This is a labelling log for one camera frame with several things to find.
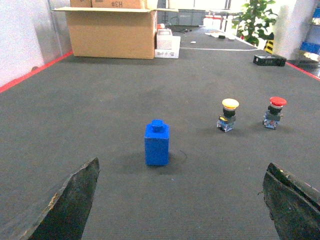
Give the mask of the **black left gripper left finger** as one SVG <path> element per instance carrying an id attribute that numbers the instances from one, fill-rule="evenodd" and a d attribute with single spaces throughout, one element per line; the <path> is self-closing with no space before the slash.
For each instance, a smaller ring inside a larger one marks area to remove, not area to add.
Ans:
<path id="1" fill-rule="evenodd" d="M 100 173 L 97 157 L 19 211 L 0 228 L 2 240 L 80 240 Z"/>

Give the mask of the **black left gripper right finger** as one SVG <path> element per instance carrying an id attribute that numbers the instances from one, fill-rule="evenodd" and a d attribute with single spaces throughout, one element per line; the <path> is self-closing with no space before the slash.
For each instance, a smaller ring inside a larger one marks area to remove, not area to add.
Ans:
<path id="1" fill-rule="evenodd" d="M 263 199 L 281 240 L 320 238 L 320 192 L 276 163 L 263 179 Z"/>

